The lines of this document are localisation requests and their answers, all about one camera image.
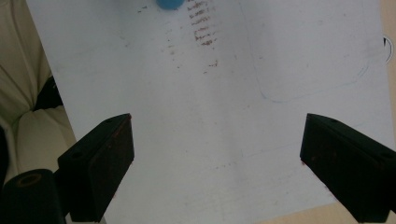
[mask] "red ink marks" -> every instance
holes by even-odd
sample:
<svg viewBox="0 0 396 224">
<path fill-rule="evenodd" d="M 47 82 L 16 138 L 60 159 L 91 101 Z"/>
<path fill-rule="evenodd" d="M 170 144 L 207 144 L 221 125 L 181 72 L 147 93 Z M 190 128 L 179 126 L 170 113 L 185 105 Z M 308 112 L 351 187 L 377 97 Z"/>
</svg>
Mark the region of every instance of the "red ink marks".
<svg viewBox="0 0 396 224">
<path fill-rule="evenodd" d="M 210 64 L 209 67 L 217 67 L 218 66 L 218 60 L 215 61 L 215 63 Z"/>
<path fill-rule="evenodd" d="M 198 8 L 198 7 L 201 7 L 201 6 L 203 6 L 203 5 L 207 6 L 207 2 L 206 2 L 206 1 L 197 2 L 197 3 L 195 3 L 195 5 L 193 5 L 192 7 L 187 7 L 187 10 L 188 10 L 188 11 L 191 11 L 191 10 L 196 9 L 196 8 Z"/>
<path fill-rule="evenodd" d="M 203 32 L 206 31 L 207 29 L 209 29 L 209 26 L 201 27 L 198 30 L 194 31 L 194 34 L 197 35 L 198 32 Z"/>
<path fill-rule="evenodd" d="M 208 41 L 202 43 L 201 45 L 209 46 L 209 45 L 211 45 L 212 43 L 213 43 L 213 40 L 208 40 Z"/>
<path fill-rule="evenodd" d="M 210 20 L 210 17 L 209 17 L 209 16 L 207 16 L 207 17 L 202 17 L 202 18 L 199 19 L 198 21 L 193 22 L 191 25 L 196 25 L 196 24 L 199 24 L 199 23 L 201 23 L 201 22 L 203 22 L 203 21 L 209 21 L 209 20 Z"/>
<path fill-rule="evenodd" d="M 210 34 L 195 36 L 195 41 L 202 40 L 202 39 L 204 39 L 204 38 L 207 37 L 207 36 L 210 36 Z"/>
<path fill-rule="evenodd" d="M 200 16 L 200 15 L 202 15 L 202 14 L 204 14 L 204 13 L 205 13 L 205 10 L 204 10 L 204 9 L 201 9 L 201 10 L 195 12 L 195 14 L 191 14 L 191 15 L 190 15 L 190 19 L 192 19 L 192 18 L 194 18 L 194 17 L 197 17 L 197 16 Z"/>
</svg>

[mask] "paper sheet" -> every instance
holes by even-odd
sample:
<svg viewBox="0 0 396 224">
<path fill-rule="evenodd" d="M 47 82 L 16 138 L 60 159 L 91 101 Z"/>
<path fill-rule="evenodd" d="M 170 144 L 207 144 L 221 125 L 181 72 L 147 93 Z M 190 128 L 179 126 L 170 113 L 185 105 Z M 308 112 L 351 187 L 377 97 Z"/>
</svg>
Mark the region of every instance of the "paper sheet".
<svg viewBox="0 0 396 224">
<path fill-rule="evenodd" d="M 330 203 L 306 113 L 394 148 L 378 1 L 28 1 L 77 138 L 133 116 L 107 223 L 254 223 Z"/>
</svg>

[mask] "blue object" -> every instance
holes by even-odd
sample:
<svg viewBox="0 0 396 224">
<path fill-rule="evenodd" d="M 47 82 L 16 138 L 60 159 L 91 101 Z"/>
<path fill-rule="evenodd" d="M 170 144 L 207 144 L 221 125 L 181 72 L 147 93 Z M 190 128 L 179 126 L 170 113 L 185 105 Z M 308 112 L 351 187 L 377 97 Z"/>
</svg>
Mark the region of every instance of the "blue object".
<svg viewBox="0 0 396 224">
<path fill-rule="evenodd" d="M 163 9 L 177 9 L 183 5 L 184 0 L 157 0 L 158 6 Z"/>
</svg>

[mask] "beige surface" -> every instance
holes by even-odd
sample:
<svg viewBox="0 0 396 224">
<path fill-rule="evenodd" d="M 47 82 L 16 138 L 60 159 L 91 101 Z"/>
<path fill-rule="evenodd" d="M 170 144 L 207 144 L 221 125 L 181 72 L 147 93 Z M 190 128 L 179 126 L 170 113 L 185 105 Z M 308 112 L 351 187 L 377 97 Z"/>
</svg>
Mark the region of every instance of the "beige surface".
<svg viewBox="0 0 396 224">
<path fill-rule="evenodd" d="M 51 76 L 24 0 L 0 0 L 0 126 L 9 155 L 6 182 L 37 168 L 55 171 L 56 159 L 76 139 L 63 106 L 33 111 Z"/>
<path fill-rule="evenodd" d="M 354 224 L 358 223 L 340 203 L 332 203 L 303 212 L 279 217 L 257 224 Z M 390 213 L 388 224 L 396 223 L 396 216 Z"/>
<path fill-rule="evenodd" d="M 396 42 L 396 1 L 381 0 L 381 17 L 384 33 L 393 42 Z M 396 130 L 396 58 L 388 63 L 389 92 L 392 103 L 393 127 Z M 350 224 L 358 223 L 340 203 L 332 203 L 303 212 L 259 222 L 258 224 Z M 390 212 L 387 223 L 396 223 L 396 215 Z"/>
</svg>

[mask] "white paper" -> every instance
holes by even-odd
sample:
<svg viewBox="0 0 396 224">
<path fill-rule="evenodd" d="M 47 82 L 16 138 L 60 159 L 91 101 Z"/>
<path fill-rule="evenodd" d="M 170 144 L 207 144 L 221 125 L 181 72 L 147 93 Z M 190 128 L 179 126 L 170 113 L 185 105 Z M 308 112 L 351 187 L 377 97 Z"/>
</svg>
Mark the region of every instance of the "white paper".
<svg viewBox="0 0 396 224">
<path fill-rule="evenodd" d="M 77 138 L 133 116 L 107 223 L 254 223 L 333 202 L 306 113 L 394 148 L 378 1 L 28 1 Z"/>
</svg>

